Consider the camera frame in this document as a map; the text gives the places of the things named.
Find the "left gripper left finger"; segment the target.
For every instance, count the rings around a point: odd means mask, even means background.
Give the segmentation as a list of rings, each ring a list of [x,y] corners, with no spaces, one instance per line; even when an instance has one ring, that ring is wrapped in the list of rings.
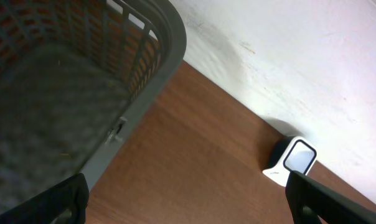
[[[3,223],[51,223],[64,211],[70,210],[67,223],[84,224],[89,189],[85,176],[75,174],[30,200],[0,215]]]

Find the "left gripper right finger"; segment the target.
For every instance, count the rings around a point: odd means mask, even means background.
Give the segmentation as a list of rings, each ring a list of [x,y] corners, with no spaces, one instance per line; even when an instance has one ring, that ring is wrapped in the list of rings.
[[[375,212],[298,171],[290,172],[285,195],[295,224],[376,224]]]

